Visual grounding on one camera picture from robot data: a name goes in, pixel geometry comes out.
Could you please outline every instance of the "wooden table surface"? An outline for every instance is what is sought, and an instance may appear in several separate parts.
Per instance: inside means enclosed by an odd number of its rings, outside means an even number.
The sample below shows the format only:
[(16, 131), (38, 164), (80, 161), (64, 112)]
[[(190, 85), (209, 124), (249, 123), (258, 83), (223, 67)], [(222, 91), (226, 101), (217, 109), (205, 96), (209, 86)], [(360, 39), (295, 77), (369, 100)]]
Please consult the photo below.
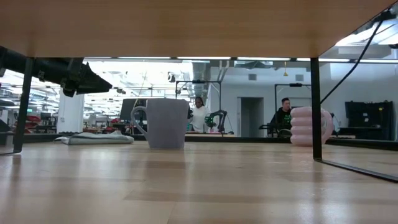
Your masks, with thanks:
[(0, 45), (36, 57), (317, 57), (396, 0), (15, 0)]
[[(397, 170), (391, 152), (325, 146), (347, 149)], [(397, 192), (291, 144), (39, 143), (0, 157), (1, 224), (397, 223)]]

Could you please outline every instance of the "mug handle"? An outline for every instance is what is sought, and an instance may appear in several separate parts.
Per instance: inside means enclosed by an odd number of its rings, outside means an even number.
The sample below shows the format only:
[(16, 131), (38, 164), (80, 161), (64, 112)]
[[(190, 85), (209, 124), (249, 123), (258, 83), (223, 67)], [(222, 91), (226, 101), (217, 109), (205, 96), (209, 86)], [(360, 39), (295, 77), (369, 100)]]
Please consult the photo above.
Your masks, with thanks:
[(324, 109), (321, 109), (321, 113), (323, 114), (323, 117), (326, 119), (326, 131), (322, 135), (322, 144), (324, 144), (326, 140), (328, 140), (329, 137), (331, 136), (334, 130), (334, 125), (333, 125), (333, 118), (331, 117), (329, 112), (327, 112)]
[(136, 106), (134, 109), (132, 109), (131, 111), (131, 121), (132, 123), (137, 127), (137, 129), (145, 136), (145, 138), (147, 137), (147, 132), (137, 123), (134, 115), (137, 111), (142, 110), (145, 113), (147, 113), (147, 108), (145, 106)]

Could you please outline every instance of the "computer monitor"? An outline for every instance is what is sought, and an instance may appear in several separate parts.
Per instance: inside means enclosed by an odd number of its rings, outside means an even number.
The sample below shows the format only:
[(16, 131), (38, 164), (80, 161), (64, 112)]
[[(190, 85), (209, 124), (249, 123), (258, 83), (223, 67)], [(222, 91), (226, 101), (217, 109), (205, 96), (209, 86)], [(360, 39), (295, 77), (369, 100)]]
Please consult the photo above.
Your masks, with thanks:
[[(124, 99), (122, 103), (122, 109), (120, 111), (120, 119), (121, 120), (131, 120), (131, 111), (134, 107), (134, 104), (137, 99)], [(138, 99), (136, 106), (146, 106), (147, 105), (147, 99)], [(134, 115), (136, 121), (146, 121), (147, 115), (143, 111), (138, 111)]]

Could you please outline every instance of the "man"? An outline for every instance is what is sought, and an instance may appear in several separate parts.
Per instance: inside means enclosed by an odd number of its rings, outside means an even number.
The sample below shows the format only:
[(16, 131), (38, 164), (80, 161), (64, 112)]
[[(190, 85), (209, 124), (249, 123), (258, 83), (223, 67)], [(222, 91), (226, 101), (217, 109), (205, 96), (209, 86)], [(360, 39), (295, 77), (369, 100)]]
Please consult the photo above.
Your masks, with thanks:
[(290, 100), (288, 98), (282, 99), (282, 107), (276, 112), (276, 121), (278, 124), (278, 129), (291, 129), (292, 125), (290, 120), (292, 117), (290, 115)]

